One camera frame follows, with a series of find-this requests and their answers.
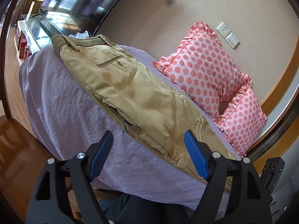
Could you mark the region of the polka dot pillow near television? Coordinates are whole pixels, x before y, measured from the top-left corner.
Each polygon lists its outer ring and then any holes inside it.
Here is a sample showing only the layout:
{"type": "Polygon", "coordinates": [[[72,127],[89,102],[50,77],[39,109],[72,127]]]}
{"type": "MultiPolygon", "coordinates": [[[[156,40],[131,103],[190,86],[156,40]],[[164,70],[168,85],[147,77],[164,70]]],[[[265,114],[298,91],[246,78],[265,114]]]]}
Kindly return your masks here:
{"type": "Polygon", "coordinates": [[[204,21],[192,25],[177,50],[162,56],[153,66],[214,121],[219,119],[220,103],[230,101],[248,79],[204,21]]]}

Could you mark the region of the polka dot pillow near door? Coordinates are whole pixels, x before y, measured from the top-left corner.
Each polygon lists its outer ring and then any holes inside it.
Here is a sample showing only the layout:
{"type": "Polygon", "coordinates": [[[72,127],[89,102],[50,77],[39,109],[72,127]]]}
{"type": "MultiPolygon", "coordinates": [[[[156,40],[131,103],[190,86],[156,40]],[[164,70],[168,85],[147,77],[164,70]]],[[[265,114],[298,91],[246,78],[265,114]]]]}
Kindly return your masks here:
{"type": "Polygon", "coordinates": [[[243,157],[267,120],[253,92],[252,79],[246,75],[244,83],[216,124],[235,151],[243,157]]]}

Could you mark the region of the white wall power socket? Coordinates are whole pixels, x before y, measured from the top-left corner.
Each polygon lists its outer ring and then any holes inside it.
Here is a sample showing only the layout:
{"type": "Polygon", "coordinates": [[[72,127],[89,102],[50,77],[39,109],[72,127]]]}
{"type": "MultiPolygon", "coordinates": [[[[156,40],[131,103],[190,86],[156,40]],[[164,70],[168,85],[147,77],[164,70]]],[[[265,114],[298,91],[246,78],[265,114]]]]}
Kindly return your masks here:
{"type": "Polygon", "coordinates": [[[216,30],[223,38],[226,38],[232,32],[224,22],[221,22],[216,30]]]}

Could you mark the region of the khaki tan pants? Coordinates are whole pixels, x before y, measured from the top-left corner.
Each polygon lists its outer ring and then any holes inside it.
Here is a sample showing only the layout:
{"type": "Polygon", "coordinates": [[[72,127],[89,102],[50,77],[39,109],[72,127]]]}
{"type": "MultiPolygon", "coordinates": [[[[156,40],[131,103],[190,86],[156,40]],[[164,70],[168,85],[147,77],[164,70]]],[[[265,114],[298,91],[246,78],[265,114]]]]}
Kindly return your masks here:
{"type": "Polygon", "coordinates": [[[56,35],[51,41],[71,75],[100,108],[164,161],[202,180],[184,145],[188,130],[211,150],[236,159],[189,97],[105,36],[56,35]]]}

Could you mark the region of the black flat television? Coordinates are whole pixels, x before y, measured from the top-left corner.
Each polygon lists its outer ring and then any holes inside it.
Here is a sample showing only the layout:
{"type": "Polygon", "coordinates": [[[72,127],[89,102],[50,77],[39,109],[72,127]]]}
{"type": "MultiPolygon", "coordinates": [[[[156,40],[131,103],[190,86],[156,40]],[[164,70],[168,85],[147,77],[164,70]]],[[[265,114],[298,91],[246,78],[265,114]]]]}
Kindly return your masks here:
{"type": "Polygon", "coordinates": [[[120,0],[44,0],[40,13],[62,34],[95,35],[120,0]]]}

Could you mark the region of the clear plastic packaging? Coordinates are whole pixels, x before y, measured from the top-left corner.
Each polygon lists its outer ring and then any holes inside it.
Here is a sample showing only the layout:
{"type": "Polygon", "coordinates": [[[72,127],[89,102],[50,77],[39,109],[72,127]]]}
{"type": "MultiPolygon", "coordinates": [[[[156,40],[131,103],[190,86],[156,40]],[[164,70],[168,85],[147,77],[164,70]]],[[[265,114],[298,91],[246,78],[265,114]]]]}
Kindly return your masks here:
{"type": "Polygon", "coordinates": [[[86,31],[84,31],[82,33],[77,32],[75,34],[70,34],[68,37],[69,38],[77,38],[77,39],[86,39],[86,38],[89,38],[89,33],[86,30],[86,31]]]}

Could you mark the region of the person's dark jeans leg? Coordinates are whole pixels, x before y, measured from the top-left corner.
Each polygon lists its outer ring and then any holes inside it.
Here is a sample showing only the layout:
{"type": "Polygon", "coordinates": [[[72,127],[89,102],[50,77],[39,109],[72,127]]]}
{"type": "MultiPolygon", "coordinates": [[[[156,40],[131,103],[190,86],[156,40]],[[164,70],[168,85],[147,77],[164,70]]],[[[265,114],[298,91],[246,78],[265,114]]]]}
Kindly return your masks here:
{"type": "Polygon", "coordinates": [[[184,206],[165,204],[123,194],[98,201],[109,223],[189,223],[184,206]]]}

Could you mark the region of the white wall light switch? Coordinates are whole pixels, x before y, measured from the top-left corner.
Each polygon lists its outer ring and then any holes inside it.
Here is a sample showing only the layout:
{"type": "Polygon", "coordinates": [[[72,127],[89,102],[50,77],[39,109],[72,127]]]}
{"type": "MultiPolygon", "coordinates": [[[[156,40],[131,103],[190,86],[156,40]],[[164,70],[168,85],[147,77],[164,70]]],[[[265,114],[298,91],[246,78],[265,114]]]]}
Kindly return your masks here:
{"type": "Polygon", "coordinates": [[[235,36],[233,32],[231,32],[227,37],[226,41],[228,44],[234,49],[237,45],[239,45],[240,41],[239,39],[235,36]]]}

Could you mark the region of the dark wooden chair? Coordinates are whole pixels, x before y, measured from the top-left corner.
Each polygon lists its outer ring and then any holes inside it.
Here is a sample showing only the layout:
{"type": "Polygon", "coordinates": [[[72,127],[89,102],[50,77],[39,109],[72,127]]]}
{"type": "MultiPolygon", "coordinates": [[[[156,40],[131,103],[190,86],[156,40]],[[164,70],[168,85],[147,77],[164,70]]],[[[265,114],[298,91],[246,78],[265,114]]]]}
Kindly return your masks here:
{"type": "Polygon", "coordinates": [[[9,106],[7,90],[6,90],[6,80],[5,80],[5,65],[6,65],[6,45],[7,37],[9,34],[9,29],[11,26],[11,19],[15,11],[16,5],[19,0],[7,0],[10,2],[6,17],[1,30],[1,102],[3,104],[4,114],[6,118],[11,118],[11,110],[9,106]]]}

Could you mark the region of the glass top tv stand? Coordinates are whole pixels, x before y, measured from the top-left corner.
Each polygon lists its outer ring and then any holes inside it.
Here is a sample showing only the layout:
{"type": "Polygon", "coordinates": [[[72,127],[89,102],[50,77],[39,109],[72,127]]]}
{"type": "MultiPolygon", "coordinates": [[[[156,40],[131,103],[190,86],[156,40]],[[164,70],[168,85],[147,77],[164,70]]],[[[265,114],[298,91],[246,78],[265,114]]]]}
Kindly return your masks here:
{"type": "Polygon", "coordinates": [[[14,44],[17,58],[21,65],[29,56],[51,44],[51,37],[60,34],[60,31],[50,23],[42,14],[33,14],[26,19],[26,14],[21,15],[17,21],[14,35],[14,44]]]}

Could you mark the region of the lavender bed sheet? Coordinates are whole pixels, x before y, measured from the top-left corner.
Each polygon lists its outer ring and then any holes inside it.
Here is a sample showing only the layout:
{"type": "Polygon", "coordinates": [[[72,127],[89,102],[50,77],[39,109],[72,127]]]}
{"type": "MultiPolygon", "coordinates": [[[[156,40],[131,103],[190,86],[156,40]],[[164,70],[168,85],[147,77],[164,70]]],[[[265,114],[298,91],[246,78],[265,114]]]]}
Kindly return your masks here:
{"type": "Polygon", "coordinates": [[[85,152],[106,131],[112,132],[113,146],[94,187],[196,209],[206,185],[122,130],[78,84],[52,46],[23,62],[19,81],[34,135],[59,160],[85,152]]]}

